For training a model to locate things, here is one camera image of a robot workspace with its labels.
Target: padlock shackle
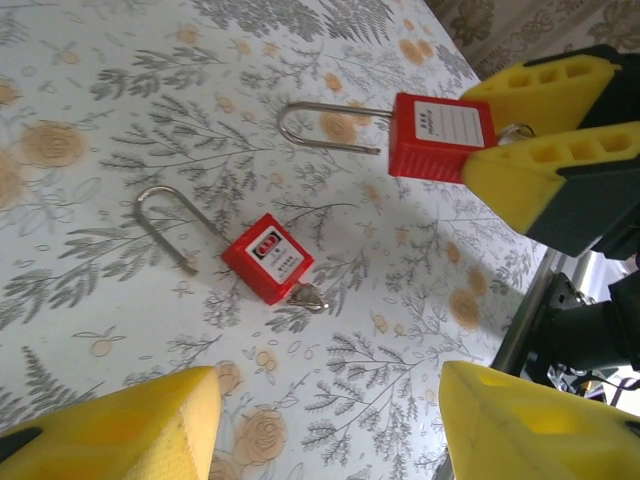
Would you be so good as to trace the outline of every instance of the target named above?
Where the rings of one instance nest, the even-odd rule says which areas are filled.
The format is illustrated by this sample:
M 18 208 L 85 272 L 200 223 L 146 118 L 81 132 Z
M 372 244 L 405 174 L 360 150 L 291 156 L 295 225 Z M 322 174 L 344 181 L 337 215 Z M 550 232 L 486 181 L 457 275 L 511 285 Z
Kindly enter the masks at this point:
M 195 275 L 196 273 L 198 273 L 198 270 L 189 265 L 189 260 L 187 259 L 187 257 L 182 255 L 177 248 L 171 245 L 171 243 L 169 243 L 169 241 L 164 238 L 164 236 L 151 224 L 149 219 L 142 211 L 142 205 L 144 204 L 144 201 L 149 197 L 157 195 L 158 193 L 168 193 L 170 195 L 173 195 L 180 201 L 180 203 L 187 207 L 189 211 L 193 213 L 196 218 L 200 220 L 200 222 L 202 222 L 211 233 L 218 237 L 221 237 L 227 243 L 231 242 L 229 242 L 229 240 L 222 234 L 222 232 L 220 232 L 215 227 L 215 225 L 213 225 L 213 223 L 211 223 L 209 219 L 207 219 L 207 217 L 205 217 L 204 214 L 187 199 L 187 197 L 185 197 L 175 188 L 169 187 L 168 185 L 156 185 L 155 187 L 147 188 L 140 195 L 138 195 L 138 198 L 136 198 L 136 201 L 133 204 L 133 216 L 135 217 L 135 219 L 138 221 L 138 223 L 140 223 L 142 228 L 144 228 L 147 233 L 149 233 L 154 238 L 154 240 L 156 240 L 160 244 L 160 246 L 164 248 L 175 261 L 178 262 L 180 267 L 185 272 L 191 275 Z
M 344 143 L 327 142 L 324 140 L 312 140 L 293 133 L 284 125 L 284 118 L 295 110 L 310 110 L 314 112 L 346 113 L 350 115 L 368 115 L 372 117 L 391 118 L 393 112 L 388 110 L 376 110 L 372 108 L 350 107 L 346 105 L 331 105 L 316 102 L 295 102 L 285 105 L 276 118 L 276 128 L 284 138 L 296 145 L 312 148 L 328 148 L 333 150 L 343 150 L 345 152 L 366 153 L 367 155 L 378 155 L 379 148 L 366 147 L 364 145 L 347 145 Z

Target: yellow foam pad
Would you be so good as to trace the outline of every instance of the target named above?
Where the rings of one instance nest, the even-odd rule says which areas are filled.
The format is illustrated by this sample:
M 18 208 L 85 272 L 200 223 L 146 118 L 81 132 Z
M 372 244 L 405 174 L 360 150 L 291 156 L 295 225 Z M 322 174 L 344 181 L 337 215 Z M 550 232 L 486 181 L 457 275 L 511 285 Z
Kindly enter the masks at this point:
M 639 417 L 467 362 L 439 404 L 456 480 L 636 480 Z
M 198 367 L 23 423 L 42 433 L 0 463 L 3 480 L 205 480 L 218 377 Z
M 640 122 L 628 122 L 478 150 L 462 168 L 462 180 L 511 228 L 526 234 L 566 181 L 558 169 L 638 155 Z
M 524 123 L 536 135 L 575 130 L 613 78 L 619 65 L 575 55 L 525 67 L 516 64 L 471 88 L 463 100 L 486 102 L 496 133 Z

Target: tablecloth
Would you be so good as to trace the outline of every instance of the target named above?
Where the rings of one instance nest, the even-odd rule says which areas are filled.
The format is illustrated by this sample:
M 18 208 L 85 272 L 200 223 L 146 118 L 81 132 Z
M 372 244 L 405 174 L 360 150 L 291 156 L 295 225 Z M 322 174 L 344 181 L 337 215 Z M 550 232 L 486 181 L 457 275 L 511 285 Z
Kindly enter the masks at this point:
M 476 76 L 419 0 L 8 0 L 0 6 L 0 430 L 170 372 L 215 365 L 210 478 L 429 477 L 446 360 L 488 364 L 543 249 L 466 188 L 388 176 L 390 108 Z M 330 308 L 269 307 L 167 198 L 228 239 L 271 212 L 315 258 Z

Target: padlock label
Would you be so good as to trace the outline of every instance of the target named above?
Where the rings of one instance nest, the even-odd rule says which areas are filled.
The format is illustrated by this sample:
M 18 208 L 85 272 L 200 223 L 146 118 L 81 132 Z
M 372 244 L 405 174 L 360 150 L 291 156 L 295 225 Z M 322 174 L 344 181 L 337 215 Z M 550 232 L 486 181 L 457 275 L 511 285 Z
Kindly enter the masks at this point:
M 473 107 L 415 102 L 416 138 L 484 147 L 480 114 Z
M 272 226 L 258 235 L 246 252 L 279 284 L 284 283 L 304 260 L 302 253 Z

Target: white tablecloth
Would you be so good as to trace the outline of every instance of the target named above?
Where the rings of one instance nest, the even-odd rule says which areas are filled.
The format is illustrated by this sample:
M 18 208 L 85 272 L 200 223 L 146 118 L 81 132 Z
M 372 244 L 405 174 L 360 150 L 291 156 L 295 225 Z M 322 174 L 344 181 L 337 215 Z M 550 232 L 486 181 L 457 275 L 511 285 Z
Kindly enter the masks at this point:
M 290 101 L 390 108 L 475 84 L 423 2 L 7 0 L 0 65 L 0 162 L 22 184 L 0 210 L 0 430 L 217 365 L 212 479 L 431 475 L 440 367 L 491 361 L 542 248 L 462 186 L 274 128 Z M 386 149 L 381 119 L 291 126 Z M 223 239 L 154 199 L 200 273 L 176 268 L 131 217 L 158 183 L 231 239 L 272 212 L 315 257 L 303 280 L 329 311 L 268 307 L 219 259 Z

